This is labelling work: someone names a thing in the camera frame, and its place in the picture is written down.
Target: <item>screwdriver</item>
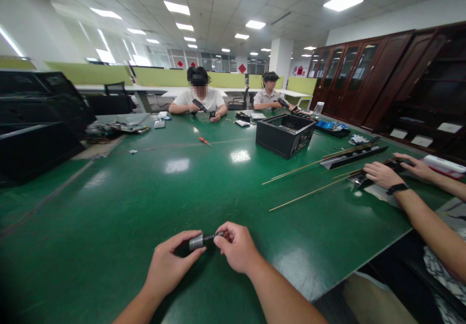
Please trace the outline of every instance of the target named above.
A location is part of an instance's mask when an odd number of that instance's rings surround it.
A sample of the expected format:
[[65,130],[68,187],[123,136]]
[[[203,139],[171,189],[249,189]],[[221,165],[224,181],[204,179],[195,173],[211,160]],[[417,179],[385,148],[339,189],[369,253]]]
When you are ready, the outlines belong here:
[[206,145],[209,145],[210,147],[212,147],[212,145],[210,143],[208,143],[206,140],[204,140],[202,137],[199,138],[202,142],[204,142]]

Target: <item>green table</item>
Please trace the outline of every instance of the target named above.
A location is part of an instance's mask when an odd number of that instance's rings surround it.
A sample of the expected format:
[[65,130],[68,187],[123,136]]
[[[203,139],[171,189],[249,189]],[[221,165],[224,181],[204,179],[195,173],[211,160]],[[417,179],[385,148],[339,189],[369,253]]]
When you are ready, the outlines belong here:
[[[111,322],[141,288],[154,247],[187,229],[213,233],[227,220],[248,226],[259,251],[309,300],[411,229],[402,211],[347,181],[269,212],[360,168],[361,162],[321,174],[325,170],[316,164],[261,185],[348,146],[348,139],[316,131],[309,147],[287,161],[256,145],[255,126],[234,124],[234,112],[219,124],[202,117],[173,116],[164,129],[128,136],[113,156],[93,162],[1,240],[11,300],[21,319]],[[131,155],[130,149],[139,152]],[[395,150],[406,152],[391,146],[364,162],[386,159]],[[449,199],[436,188],[410,184],[433,209]],[[3,201],[9,193],[2,191]],[[155,322],[265,318],[249,280],[211,248],[162,303]]]

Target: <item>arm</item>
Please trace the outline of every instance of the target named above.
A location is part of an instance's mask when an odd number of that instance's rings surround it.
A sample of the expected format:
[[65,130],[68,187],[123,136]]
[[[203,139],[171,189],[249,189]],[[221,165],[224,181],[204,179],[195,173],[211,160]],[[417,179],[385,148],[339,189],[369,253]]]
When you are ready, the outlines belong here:
[[220,226],[224,237],[214,243],[227,257],[229,265],[251,280],[268,324],[326,323],[327,321],[257,251],[248,229],[231,222]]
[[146,282],[138,295],[115,319],[114,324],[146,324],[162,300],[171,293],[206,248],[194,250],[185,258],[175,256],[175,249],[201,231],[185,231],[159,244],[154,251]]
[[[379,162],[366,164],[364,171],[367,178],[385,189],[404,183],[392,169]],[[395,198],[426,244],[452,275],[466,284],[466,243],[413,190],[397,192]]]
[[431,181],[433,184],[437,185],[445,192],[448,192],[455,197],[466,201],[466,184],[461,183],[460,181],[454,180],[452,178],[443,176],[442,174],[436,173],[433,171],[426,163],[415,159],[407,154],[394,153],[395,157],[407,159],[411,162],[411,165],[402,163],[401,166],[406,170],[411,171],[416,176],[425,178]]

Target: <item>black equipment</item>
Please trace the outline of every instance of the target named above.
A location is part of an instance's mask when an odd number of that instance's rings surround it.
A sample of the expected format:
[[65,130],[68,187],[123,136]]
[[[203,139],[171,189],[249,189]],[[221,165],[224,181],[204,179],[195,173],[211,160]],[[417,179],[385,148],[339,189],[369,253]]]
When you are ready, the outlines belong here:
[[290,159],[309,144],[317,122],[293,114],[281,114],[257,122],[256,143]]
[[[202,103],[200,103],[198,100],[196,100],[195,98],[193,99],[193,103],[198,106],[200,108],[201,111],[205,112],[205,113],[209,113],[209,119],[210,118],[214,118],[215,117],[215,112],[209,112],[207,110],[207,108],[204,107],[204,105]],[[193,116],[195,116],[197,114],[197,112],[191,112],[191,114]]]
[[0,124],[63,122],[83,138],[95,120],[62,72],[0,70]]
[[64,123],[0,125],[0,187],[17,186],[85,150]]

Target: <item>metal rod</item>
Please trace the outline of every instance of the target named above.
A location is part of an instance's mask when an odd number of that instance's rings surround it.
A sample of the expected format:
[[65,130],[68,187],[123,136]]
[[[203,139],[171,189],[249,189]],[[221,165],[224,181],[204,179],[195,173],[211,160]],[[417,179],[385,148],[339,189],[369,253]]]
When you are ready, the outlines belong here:
[[343,181],[343,180],[346,180],[347,178],[349,178],[349,177],[351,177],[351,176],[352,176],[352,175],[347,176],[347,177],[342,178],[342,179],[339,179],[339,180],[337,180],[337,181],[335,181],[335,182],[332,182],[332,183],[330,183],[330,184],[328,184],[328,185],[326,185],[326,186],[320,187],[320,188],[316,189],[315,191],[312,191],[312,192],[310,192],[310,193],[308,193],[308,194],[302,195],[302,196],[300,196],[300,197],[298,197],[298,198],[296,198],[296,199],[290,200],[289,202],[284,203],[284,204],[281,204],[281,205],[277,206],[276,208],[270,209],[269,211],[274,211],[274,210],[276,210],[276,209],[279,209],[279,208],[281,208],[281,207],[283,207],[283,206],[285,206],[285,205],[287,205],[287,204],[293,203],[294,201],[297,201],[297,200],[299,200],[299,199],[301,199],[301,198],[304,198],[305,196],[308,196],[308,195],[310,195],[310,194],[312,194],[312,193],[318,192],[318,191],[320,191],[321,189],[327,188],[327,187],[332,186],[332,185],[334,185],[334,184],[336,184],[336,183],[338,183],[338,182],[341,182],[341,181]]

